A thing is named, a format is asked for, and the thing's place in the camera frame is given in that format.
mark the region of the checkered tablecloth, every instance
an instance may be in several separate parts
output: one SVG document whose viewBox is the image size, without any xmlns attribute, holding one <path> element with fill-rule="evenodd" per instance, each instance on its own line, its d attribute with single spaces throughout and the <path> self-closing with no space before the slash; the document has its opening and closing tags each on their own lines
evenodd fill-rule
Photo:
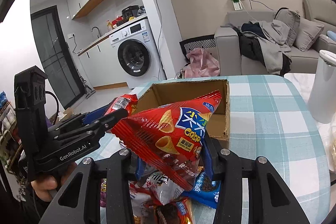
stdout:
<svg viewBox="0 0 336 224">
<path fill-rule="evenodd" d="M 330 177 L 325 150 L 315 122 L 294 85 L 280 76 L 247 75 L 166 80 L 227 79 L 230 83 L 230 150 L 240 157 L 265 156 L 299 201 L 311 224 L 329 212 Z M 151 84 L 135 88 L 138 97 Z M 101 139 L 94 159 L 110 156 L 112 146 Z M 197 210 L 197 223 L 212 223 L 214 210 Z M 248 223 L 248 184 L 243 180 L 243 224 Z"/>
</svg>

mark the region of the gray sofa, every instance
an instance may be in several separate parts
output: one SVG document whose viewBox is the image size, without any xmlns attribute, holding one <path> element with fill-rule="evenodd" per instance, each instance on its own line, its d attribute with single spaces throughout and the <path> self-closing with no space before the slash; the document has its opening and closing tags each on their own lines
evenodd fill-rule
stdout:
<svg viewBox="0 0 336 224">
<path fill-rule="evenodd" d="M 328 3 L 322 4 L 323 12 L 316 9 L 321 2 L 315 0 L 303 0 L 306 18 L 311 21 L 325 24 L 322 34 L 326 34 L 328 30 L 336 31 L 336 17 L 333 18 L 330 13 L 336 14 L 336 6 L 330 0 Z M 231 23 L 236 27 L 241 27 L 243 23 L 252 20 L 265 20 L 271 22 L 275 17 L 276 11 L 251 11 L 249 14 L 242 11 L 232 11 L 226 15 L 223 26 Z M 263 75 L 267 74 L 266 68 L 259 62 L 249 59 L 240 54 L 239 41 L 237 33 L 230 27 L 218 27 L 215 33 L 215 41 L 218 50 L 218 58 L 220 63 L 220 74 L 225 75 Z M 290 66 L 293 73 L 315 73 L 320 50 L 328 50 L 336 53 L 336 42 L 331 39 L 325 39 L 320 36 L 312 47 L 302 52 L 296 47 L 291 48 L 292 64 Z"/>
</svg>

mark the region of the blue oreo package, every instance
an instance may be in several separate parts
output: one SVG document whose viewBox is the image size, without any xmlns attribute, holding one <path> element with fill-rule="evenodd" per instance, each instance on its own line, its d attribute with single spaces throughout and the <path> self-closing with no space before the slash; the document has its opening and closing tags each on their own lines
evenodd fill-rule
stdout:
<svg viewBox="0 0 336 224">
<path fill-rule="evenodd" d="M 182 196 L 187 196 L 199 203 L 216 209 L 220 188 L 220 181 L 211 181 L 205 174 L 205 171 L 202 171 L 195 180 L 194 188 L 188 192 L 184 191 Z"/>
</svg>

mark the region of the pillow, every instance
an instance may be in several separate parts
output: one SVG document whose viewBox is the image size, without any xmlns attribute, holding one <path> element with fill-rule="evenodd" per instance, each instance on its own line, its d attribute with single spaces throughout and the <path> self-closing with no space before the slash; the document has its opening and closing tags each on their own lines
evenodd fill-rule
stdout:
<svg viewBox="0 0 336 224">
<path fill-rule="evenodd" d="M 309 21 L 301 17 L 300 27 L 296 40 L 294 41 L 294 46 L 303 52 L 308 51 L 316 39 L 318 39 L 323 29 L 323 24 Z"/>
<path fill-rule="evenodd" d="M 336 42 L 336 33 L 334 33 L 333 31 L 328 31 L 327 36 Z"/>
<path fill-rule="evenodd" d="M 290 31 L 288 33 L 288 37 L 286 40 L 286 44 L 289 47 L 292 47 L 296 39 L 297 33 L 299 31 L 300 16 L 298 15 L 298 13 L 293 12 L 287 8 L 281 8 L 277 12 L 275 19 L 282 21 L 290 28 Z"/>
</svg>

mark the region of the washing machine door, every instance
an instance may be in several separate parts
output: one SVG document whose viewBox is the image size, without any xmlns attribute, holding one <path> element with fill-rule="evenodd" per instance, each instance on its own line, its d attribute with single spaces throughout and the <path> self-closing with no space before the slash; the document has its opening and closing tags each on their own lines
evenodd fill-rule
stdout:
<svg viewBox="0 0 336 224">
<path fill-rule="evenodd" d="M 151 57 L 143 43 L 135 39 L 122 42 L 118 48 L 119 63 L 129 75 L 144 75 L 150 66 Z"/>
</svg>

